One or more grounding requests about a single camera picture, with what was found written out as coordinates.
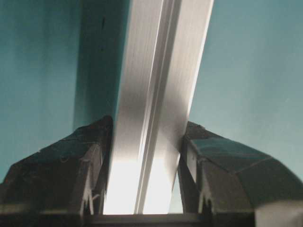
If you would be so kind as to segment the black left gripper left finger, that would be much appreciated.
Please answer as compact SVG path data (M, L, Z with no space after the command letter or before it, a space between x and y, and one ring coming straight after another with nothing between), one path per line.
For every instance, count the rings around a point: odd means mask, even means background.
M109 153L113 120L100 120L14 163L1 184L0 213L82 215Z

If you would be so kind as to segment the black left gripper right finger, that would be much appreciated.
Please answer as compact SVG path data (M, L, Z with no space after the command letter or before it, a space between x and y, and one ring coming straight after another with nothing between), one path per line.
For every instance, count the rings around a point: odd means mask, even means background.
M189 122L180 158L186 212L252 212L276 201L301 201L302 181L269 154Z

